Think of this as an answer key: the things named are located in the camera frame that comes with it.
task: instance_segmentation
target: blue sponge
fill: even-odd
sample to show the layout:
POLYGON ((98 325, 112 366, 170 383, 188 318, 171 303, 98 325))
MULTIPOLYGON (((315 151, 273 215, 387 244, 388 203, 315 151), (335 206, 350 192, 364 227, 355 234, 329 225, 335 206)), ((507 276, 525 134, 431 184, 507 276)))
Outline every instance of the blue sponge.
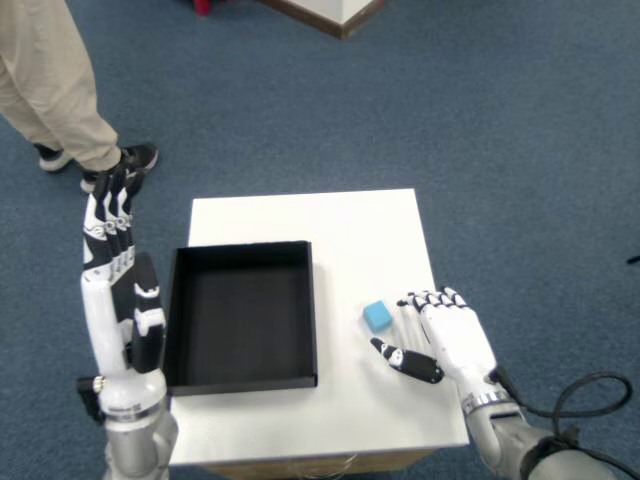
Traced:
POLYGON ((391 325, 391 314, 382 301, 366 306, 364 308, 364 319, 374 333, 391 325))

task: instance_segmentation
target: red object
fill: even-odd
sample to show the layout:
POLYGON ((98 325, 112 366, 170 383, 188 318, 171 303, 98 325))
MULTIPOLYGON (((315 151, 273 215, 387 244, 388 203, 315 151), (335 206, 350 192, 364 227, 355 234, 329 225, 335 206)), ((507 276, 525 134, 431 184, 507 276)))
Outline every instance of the red object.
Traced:
POLYGON ((206 15, 211 10, 211 0, 193 0, 193 6, 198 15, 206 15))

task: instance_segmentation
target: black sneaker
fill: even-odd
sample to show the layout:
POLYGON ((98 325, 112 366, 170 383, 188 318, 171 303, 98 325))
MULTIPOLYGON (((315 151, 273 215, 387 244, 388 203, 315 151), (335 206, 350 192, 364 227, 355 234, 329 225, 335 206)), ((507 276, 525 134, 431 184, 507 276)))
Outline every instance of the black sneaker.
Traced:
MULTIPOLYGON (((142 170, 148 172, 158 162, 158 147, 151 143, 143 143, 142 145, 133 145, 131 147, 124 147, 120 149, 122 156, 120 157, 120 163, 127 167, 127 175, 132 174, 136 170, 142 170)), ((118 166, 111 167, 108 172, 115 170, 118 166)), ((82 170, 82 181, 80 182, 80 188, 86 193, 93 192, 93 188, 96 184, 96 179, 101 172, 95 170, 82 170)))
POLYGON ((45 172, 58 173, 73 160, 64 150, 51 150, 39 143, 34 143, 33 146, 40 154, 40 168, 45 172))

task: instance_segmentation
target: beige pants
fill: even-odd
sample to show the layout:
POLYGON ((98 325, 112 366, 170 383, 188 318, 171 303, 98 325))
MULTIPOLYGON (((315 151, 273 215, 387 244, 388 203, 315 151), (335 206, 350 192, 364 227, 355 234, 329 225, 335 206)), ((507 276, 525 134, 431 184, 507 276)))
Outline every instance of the beige pants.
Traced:
POLYGON ((96 110, 93 68, 64 0, 0 0, 0 113, 29 142, 91 170, 120 159, 96 110))

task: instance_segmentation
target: black tray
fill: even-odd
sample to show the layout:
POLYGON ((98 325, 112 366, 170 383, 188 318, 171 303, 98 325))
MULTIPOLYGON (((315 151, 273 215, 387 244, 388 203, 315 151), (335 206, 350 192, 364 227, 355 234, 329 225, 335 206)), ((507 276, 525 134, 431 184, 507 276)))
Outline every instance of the black tray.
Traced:
POLYGON ((318 384, 309 242, 180 248, 171 283, 170 394, 318 384))

